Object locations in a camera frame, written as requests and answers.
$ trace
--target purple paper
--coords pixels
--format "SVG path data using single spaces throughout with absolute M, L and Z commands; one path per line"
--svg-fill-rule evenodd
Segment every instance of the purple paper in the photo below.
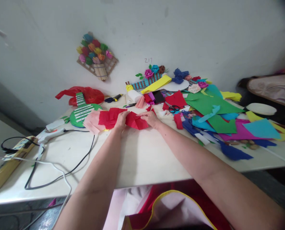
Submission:
M 228 140 L 270 140 L 269 138 L 259 138 L 253 136 L 246 128 L 243 126 L 243 124 L 248 124 L 250 121 L 248 120 L 235 120 L 236 130 L 237 133 L 232 134 L 231 136 L 228 136 L 226 134 L 218 134 L 224 141 Z

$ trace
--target floor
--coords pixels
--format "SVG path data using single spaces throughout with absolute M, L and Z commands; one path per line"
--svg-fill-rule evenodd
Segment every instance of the floor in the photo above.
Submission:
M 266 171 L 255 171 L 243 173 L 249 180 L 255 183 L 261 190 L 274 199 L 281 207 L 285 209 L 285 186 L 279 183 Z M 0 205 L 0 213 L 2 212 L 15 212 L 29 209 L 46 208 L 50 200 L 41 200 L 25 203 L 15 203 Z M 58 198 L 56 204 L 62 203 L 64 198 Z M 50 230 L 55 222 L 59 213 L 60 206 L 46 211 L 29 230 Z M 38 217 L 40 213 L 21 214 L 16 216 L 7 216 L 0 218 L 1 230 L 22 230 L 32 220 Z

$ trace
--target white cable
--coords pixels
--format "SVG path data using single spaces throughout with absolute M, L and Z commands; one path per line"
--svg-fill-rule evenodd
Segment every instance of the white cable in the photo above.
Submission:
M 28 160 L 28 159 L 19 158 L 19 157 L 0 157 L 0 159 L 16 159 L 16 160 L 23 160 L 23 161 L 28 161 L 28 162 L 37 162 L 37 163 L 40 163 L 40 164 L 48 164 L 48 165 L 52 165 L 53 168 L 55 168 L 56 170 L 60 171 L 60 172 L 63 174 L 63 178 L 64 178 L 66 184 L 68 185 L 68 187 L 70 188 L 70 191 L 69 191 L 69 193 L 68 193 L 68 195 L 67 195 L 67 197 L 66 197 L 66 199 L 65 199 L 65 201 L 64 201 L 64 203 L 63 203 L 63 205 L 62 205 L 62 207 L 61 207 L 61 209 L 60 209 L 60 211 L 59 211 L 59 213 L 58 213 L 58 216 L 57 216 L 55 222 L 54 222 L 54 225 L 53 225 L 53 227 L 52 227 L 52 229 L 54 229 L 54 227 L 55 227 L 55 225 L 56 225 L 56 222 L 57 222 L 57 220 L 59 219 L 59 216 L 60 216 L 60 214 L 62 213 L 62 210 L 64 209 L 64 207 L 65 207 L 65 205 L 66 205 L 66 203 L 67 203 L 67 201 L 68 201 L 68 199 L 69 199 L 69 197 L 70 197 L 70 195 L 71 195 L 71 191 L 72 191 L 72 187 L 71 187 L 71 185 L 69 184 L 69 182 L 67 181 L 66 175 L 65 175 L 64 171 L 63 171 L 63 170 L 60 170 L 59 168 L 57 168 L 57 167 L 54 165 L 54 163 L 51 163 L 51 162 Z
M 281 160 L 285 161 L 285 158 L 281 157 L 280 155 L 276 154 L 275 152 L 269 150 L 268 148 L 265 148 L 263 146 L 261 146 L 261 148 L 265 149 L 266 151 L 270 152 L 271 154 L 273 154 L 274 156 L 280 158 Z

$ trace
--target power strip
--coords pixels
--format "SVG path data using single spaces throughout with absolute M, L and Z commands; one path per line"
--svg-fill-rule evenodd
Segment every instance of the power strip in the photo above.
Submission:
M 38 139 L 34 136 L 29 136 L 27 138 L 35 143 L 38 142 Z M 5 157 L 25 158 L 34 146 L 35 145 L 29 140 L 22 139 L 13 148 L 18 151 L 12 155 L 5 155 Z M 21 160 L 5 159 L 5 163 L 0 167 L 0 188 L 8 180 L 8 178 L 11 176 L 13 171 L 18 167 L 20 163 L 21 163 Z

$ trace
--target craft table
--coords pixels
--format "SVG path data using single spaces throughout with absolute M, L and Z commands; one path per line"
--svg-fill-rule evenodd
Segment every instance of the craft table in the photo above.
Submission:
M 103 103 L 101 106 L 103 109 L 109 110 L 110 107 L 122 108 L 124 104 L 125 100 L 122 97 L 118 102 Z M 74 108 L 75 107 L 69 109 L 62 116 L 69 116 Z M 153 106 L 153 108 L 164 123 L 177 130 L 173 116 L 170 113 L 163 117 L 160 116 L 159 111 L 162 110 L 162 105 L 156 105 Z M 135 113 L 146 111 L 145 109 L 137 109 L 135 107 L 131 107 L 129 110 Z M 65 129 L 79 129 L 73 127 L 70 123 L 65 124 L 64 127 Z M 197 139 L 191 136 L 185 129 L 177 131 L 197 142 Z M 87 167 L 97 151 L 103 145 L 109 133 L 110 131 L 96 135 L 90 155 L 86 157 L 74 173 L 67 176 L 67 179 L 73 188 L 72 192 L 77 187 Z M 68 132 L 53 138 L 46 144 L 46 151 L 44 152 L 42 160 L 59 163 L 59 168 L 63 169 L 65 172 L 70 171 L 88 152 L 92 139 L 93 134 L 82 132 Z M 121 160 L 116 188 L 164 183 L 191 178 L 156 130 L 149 127 L 139 131 L 126 127 L 122 134 L 121 142 Z M 268 148 L 285 158 L 285 142 L 274 142 L 278 145 Z M 240 144 L 234 147 L 253 156 L 253 159 L 232 161 L 223 155 L 218 145 L 210 143 L 206 148 L 239 172 L 285 167 L 284 161 L 264 149 L 244 149 L 241 147 L 242 145 L 243 144 Z M 27 159 L 35 159 L 37 151 L 38 147 L 34 147 L 27 156 Z M 45 188 L 25 190 L 24 185 L 32 171 L 32 165 L 33 163 L 31 162 L 22 162 L 14 171 L 12 176 L 0 189 L 0 204 L 63 197 L 67 195 L 69 188 L 63 179 Z M 43 185 L 58 176 L 60 176 L 60 172 L 52 168 L 52 166 L 38 164 L 30 185 L 33 187 Z

